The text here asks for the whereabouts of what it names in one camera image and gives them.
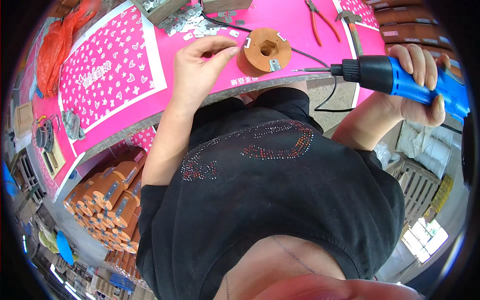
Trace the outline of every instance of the red pliers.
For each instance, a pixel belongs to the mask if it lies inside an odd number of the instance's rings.
[[[305,0],[305,3],[308,5],[308,8],[310,9],[310,17],[312,17],[312,30],[313,30],[313,35],[315,36],[315,39],[317,40],[317,43],[320,47],[322,47],[322,41],[320,40],[320,37],[318,36],[318,31],[317,31],[317,22],[315,20],[315,14],[316,12],[327,24],[330,26],[330,28],[333,30],[335,33],[335,36],[337,40],[341,43],[342,39],[340,38],[340,35],[338,34],[338,31],[335,29],[333,24],[317,9],[315,4],[312,2],[312,0]]]

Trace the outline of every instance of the window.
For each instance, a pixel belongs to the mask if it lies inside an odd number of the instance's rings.
[[[424,218],[418,221],[402,237],[402,241],[417,259],[424,263],[447,240],[448,234],[436,220],[426,223]]]

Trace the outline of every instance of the forearm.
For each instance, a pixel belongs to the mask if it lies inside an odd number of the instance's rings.
[[[165,109],[142,173],[142,186],[169,185],[188,149],[193,113],[172,99]]]
[[[386,97],[388,95],[378,92],[371,94],[341,121],[332,140],[357,150],[373,150],[402,120]]]

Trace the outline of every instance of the hammer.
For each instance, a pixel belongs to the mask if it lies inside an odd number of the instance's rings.
[[[357,28],[355,27],[355,22],[361,23],[361,16],[354,14],[351,11],[341,11],[338,16],[336,16],[335,21],[338,21],[341,18],[343,18],[343,20],[345,20],[345,22],[347,22],[348,24],[350,33],[352,34],[353,47],[355,47],[357,57],[363,55],[363,49],[361,47],[359,34],[357,32]]]

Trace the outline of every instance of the woman's left hand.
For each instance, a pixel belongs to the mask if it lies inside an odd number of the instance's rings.
[[[199,38],[175,55],[170,105],[193,114],[208,96],[218,75],[238,52],[237,42],[226,36]]]
[[[416,44],[408,44],[407,47],[395,45],[390,50],[390,56],[400,61],[402,68],[412,74],[418,85],[425,85],[429,90],[434,90],[437,85],[437,65],[444,64],[450,68],[450,59],[446,54],[434,60],[430,52],[422,50]],[[432,101],[432,105],[400,96],[384,95],[383,99],[402,119],[431,127],[438,126],[445,120],[445,103],[441,95]]]

